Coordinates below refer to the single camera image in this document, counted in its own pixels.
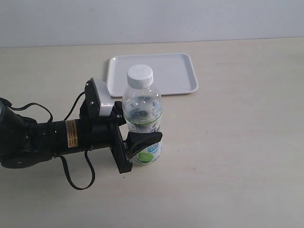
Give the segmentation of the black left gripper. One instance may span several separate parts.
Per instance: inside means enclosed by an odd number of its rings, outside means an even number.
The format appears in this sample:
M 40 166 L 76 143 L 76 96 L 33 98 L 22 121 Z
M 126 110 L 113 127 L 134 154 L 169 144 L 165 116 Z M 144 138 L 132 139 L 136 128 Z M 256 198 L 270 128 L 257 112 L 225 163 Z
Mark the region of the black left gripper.
M 162 132 L 133 133 L 129 132 L 124 141 L 119 127 L 126 124 L 122 101 L 115 101 L 109 117 L 91 119 L 88 116 L 86 103 L 80 107 L 79 141 L 84 150 L 110 148 L 119 173 L 132 170 L 132 159 L 147 147 L 159 143 Z

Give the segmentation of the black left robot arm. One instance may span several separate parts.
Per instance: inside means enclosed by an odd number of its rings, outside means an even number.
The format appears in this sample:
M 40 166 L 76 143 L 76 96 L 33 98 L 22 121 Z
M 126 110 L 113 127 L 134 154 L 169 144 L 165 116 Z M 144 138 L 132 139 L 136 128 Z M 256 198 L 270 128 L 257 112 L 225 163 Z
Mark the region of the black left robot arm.
M 67 154 L 110 148 L 120 173 L 130 172 L 131 159 L 141 150 L 161 141 L 162 133 L 133 133 L 122 138 L 119 127 L 126 123 L 122 103 L 115 102 L 109 116 L 92 117 L 84 106 L 74 120 L 36 120 L 16 114 L 11 103 L 0 100 L 0 163 L 23 169 Z

